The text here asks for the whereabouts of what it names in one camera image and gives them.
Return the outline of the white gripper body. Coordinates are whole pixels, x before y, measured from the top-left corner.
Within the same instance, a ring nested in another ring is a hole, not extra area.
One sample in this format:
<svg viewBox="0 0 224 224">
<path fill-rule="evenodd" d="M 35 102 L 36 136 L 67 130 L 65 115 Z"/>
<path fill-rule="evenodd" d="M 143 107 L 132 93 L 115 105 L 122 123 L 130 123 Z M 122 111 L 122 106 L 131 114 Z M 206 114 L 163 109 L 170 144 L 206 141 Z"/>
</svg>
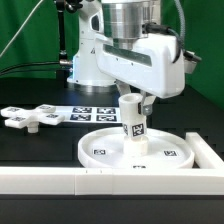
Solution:
<svg viewBox="0 0 224 224">
<path fill-rule="evenodd" d="M 95 35 L 97 65 L 103 73 L 159 98 L 179 95 L 184 89 L 183 53 L 175 61 L 176 53 L 174 36 L 149 34 L 125 50 L 113 47 L 110 38 Z"/>
</svg>

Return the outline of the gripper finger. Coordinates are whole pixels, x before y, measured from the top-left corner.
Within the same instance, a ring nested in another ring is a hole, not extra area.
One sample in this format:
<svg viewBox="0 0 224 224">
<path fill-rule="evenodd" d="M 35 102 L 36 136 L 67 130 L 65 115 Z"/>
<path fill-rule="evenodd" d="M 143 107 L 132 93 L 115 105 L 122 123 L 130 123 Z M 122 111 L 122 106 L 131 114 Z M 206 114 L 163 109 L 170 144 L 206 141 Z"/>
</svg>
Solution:
<svg viewBox="0 0 224 224">
<path fill-rule="evenodd" d="M 141 113 L 144 116 L 149 116 L 153 112 L 153 103 L 156 97 L 153 95 L 144 96 L 141 102 Z"/>
<path fill-rule="evenodd" d="M 130 85 L 127 83 L 117 80 L 116 86 L 121 98 L 131 93 Z"/>
</svg>

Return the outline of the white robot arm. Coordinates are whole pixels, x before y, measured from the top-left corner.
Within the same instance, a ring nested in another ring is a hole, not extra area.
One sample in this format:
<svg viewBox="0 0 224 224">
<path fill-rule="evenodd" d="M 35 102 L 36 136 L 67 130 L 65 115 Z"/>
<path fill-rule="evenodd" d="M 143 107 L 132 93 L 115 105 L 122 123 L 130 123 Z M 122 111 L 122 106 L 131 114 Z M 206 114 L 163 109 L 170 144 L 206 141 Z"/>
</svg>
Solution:
<svg viewBox="0 0 224 224">
<path fill-rule="evenodd" d="M 160 0 L 84 0 L 68 83 L 87 92 L 133 87 L 143 105 L 185 85 L 182 38 L 160 23 Z"/>
</svg>

